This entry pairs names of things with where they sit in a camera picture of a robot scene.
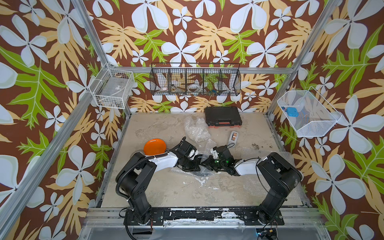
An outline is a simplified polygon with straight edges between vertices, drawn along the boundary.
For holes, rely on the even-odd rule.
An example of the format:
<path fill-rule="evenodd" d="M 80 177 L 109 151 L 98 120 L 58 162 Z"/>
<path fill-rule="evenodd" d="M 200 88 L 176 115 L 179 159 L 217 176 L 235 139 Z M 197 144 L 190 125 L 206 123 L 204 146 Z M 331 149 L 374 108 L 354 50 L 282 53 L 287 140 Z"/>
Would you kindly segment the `clear bubble wrap sheet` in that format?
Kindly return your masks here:
<path fill-rule="evenodd" d="M 194 119 L 187 117 L 184 122 L 184 128 L 187 137 L 196 143 L 204 142 L 211 138 L 208 125 L 203 118 Z"/>

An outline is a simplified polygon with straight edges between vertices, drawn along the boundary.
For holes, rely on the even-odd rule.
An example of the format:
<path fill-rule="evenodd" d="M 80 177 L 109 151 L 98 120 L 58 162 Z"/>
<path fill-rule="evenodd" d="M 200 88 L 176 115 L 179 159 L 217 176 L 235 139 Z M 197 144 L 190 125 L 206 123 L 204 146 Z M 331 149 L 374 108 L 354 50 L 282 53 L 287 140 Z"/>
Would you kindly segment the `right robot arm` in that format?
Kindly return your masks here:
<path fill-rule="evenodd" d="M 212 154 L 200 165 L 214 172 L 226 172 L 231 176 L 262 176 L 269 189 L 258 206 L 257 220 L 264 225 L 272 223 L 292 190 L 303 180 L 303 175 L 277 152 L 266 156 L 235 159 L 227 145 L 214 147 Z"/>

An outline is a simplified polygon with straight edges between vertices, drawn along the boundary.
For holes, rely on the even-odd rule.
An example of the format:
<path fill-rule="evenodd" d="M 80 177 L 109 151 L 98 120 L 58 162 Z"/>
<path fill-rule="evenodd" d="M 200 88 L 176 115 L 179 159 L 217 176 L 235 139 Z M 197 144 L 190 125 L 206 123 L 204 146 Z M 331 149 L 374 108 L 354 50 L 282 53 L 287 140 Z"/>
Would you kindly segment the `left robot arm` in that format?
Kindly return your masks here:
<path fill-rule="evenodd" d="M 158 154 L 134 153 L 116 177 L 115 192 L 129 203 L 133 220 L 146 224 L 151 217 L 152 206 L 146 190 L 154 173 L 178 167 L 184 172 L 199 172 L 203 155 L 186 141 L 186 137 L 173 148 Z"/>

